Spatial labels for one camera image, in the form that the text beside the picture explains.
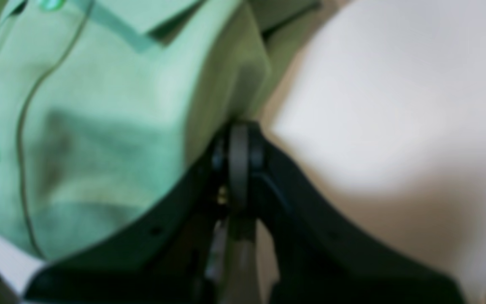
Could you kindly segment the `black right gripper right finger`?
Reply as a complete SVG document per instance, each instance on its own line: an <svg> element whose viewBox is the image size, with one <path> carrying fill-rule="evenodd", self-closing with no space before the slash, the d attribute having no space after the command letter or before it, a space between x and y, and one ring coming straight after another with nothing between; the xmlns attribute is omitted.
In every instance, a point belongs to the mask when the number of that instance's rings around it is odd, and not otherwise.
<svg viewBox="0 0 486 304"><path fill-rule="evenodd" d="M251 210L272 235L271 304L463 304L457 284L371 237L248 124Z"/></svg>

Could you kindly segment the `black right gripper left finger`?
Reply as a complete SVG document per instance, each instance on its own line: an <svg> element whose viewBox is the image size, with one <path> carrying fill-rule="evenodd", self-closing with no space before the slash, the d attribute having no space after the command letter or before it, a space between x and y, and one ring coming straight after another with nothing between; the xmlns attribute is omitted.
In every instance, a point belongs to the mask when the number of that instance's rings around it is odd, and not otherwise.
<svg viewBox="0 0 486 304"><path fill-rule="evenodd" d="M215 227L246 209L246 123L221 129L176 186L133 224L41 269L31 304L215 304Z"/></svg>

